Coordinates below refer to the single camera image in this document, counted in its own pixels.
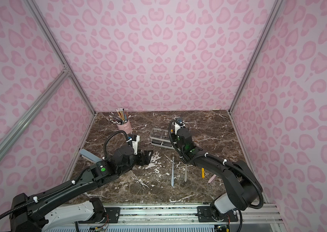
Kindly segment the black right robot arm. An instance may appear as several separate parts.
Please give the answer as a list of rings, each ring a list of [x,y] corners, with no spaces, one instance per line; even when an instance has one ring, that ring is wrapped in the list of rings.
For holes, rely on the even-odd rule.
[[[181,117],[170,121],[168,135],[171,145],[183,163],[203,168],[223,181],[226,192],[210,204],[216,220],[231,210],[244,211],[249,207],[263,207],[263,189],[246,162],[232,162],[210,155],[194,143],[192,134]]]

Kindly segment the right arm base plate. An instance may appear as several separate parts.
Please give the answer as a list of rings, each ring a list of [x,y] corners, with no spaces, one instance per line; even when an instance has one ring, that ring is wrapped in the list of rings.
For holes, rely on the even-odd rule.
[[[237,212],[230,210],[226,213],[220,213],[211,206],[198,206],[196,216],[199,222],[238,222]]]

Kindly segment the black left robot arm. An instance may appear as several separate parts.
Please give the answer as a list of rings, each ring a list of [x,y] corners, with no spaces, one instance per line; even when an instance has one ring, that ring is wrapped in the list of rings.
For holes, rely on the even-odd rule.
[[[49,190],[27,196],[21,193],[13,198],[11,209],[0,215],[9,218],[12,232],[45,232],[63,224],[108,222],[109,217],[99,198],[92,198],[74,206],[64,204],[77,196],[117,180],[135,166],[150,164],[153,151],[138,148],[139,136],[117,131],[107,138],[109,142],[119,133],[125,144],[109,156],[107,148],[100,158],[82,149],[81,154],[93,162],[78,176]]]

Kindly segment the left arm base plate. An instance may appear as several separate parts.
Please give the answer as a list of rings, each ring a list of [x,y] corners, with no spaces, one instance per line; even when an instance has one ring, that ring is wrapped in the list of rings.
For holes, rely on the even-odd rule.
[[[86,223],[118,223],[121,213],[120,207],[107,207],[94,209],[94,214]]]

